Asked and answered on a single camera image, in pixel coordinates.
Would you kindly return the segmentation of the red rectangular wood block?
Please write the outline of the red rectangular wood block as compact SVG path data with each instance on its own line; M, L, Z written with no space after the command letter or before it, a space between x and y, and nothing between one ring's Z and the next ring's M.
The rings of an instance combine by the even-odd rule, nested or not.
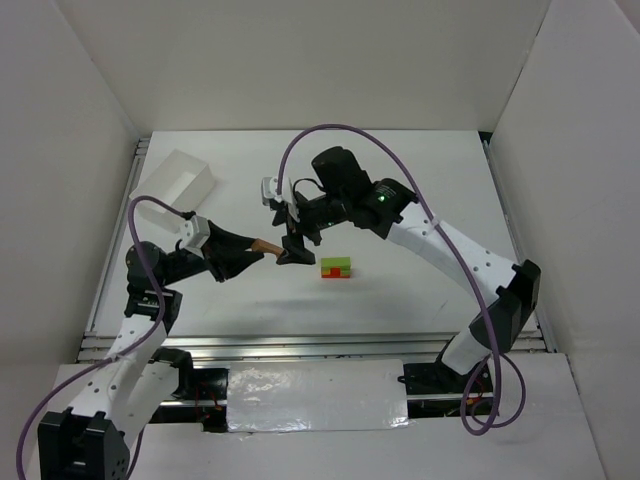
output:
M323 279L347 279L351 277L350 268L330 267L321 270Z

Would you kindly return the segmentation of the white plastic bin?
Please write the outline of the white plastic bin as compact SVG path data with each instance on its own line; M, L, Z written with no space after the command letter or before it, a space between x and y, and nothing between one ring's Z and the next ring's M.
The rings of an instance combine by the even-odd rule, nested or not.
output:
M194 211L216 187L210 165L181 150L173 150L129 195L130 199L147 195L179 211ZM143 201L137 214L148 224L169 233L177 233L182 220L166 208Z

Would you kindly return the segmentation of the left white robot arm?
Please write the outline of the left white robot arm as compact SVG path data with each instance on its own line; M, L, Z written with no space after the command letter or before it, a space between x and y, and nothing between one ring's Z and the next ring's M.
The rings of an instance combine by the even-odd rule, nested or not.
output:
M163 343L182 295L174 284L209 273L230 280L264 257L256 238L225 231L193 215L171 252L133 240L125 263L127 302L106 357L64 381L82 389L63 410L47 412L37 428L43 479L127 479L139 456L142 432L173 394L191 393L190 353Z

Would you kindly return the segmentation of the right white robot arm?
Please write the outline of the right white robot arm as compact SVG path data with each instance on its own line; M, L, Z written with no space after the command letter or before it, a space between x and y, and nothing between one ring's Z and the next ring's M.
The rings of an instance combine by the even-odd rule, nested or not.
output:
M262 202L274 211L274 225L286 228L279 263L315 264L305 243L319 245L322 231L350 222L416 254L483 301L480 313L440 354L446 368L467 375L491 353L511 350L537 304L541 270L534 262L516 264L492 253L426 213L417 193L398 181L372 181L343 147L322 152L311 165L321 191L316 198L297 192L286 177L266 177L261 183Z

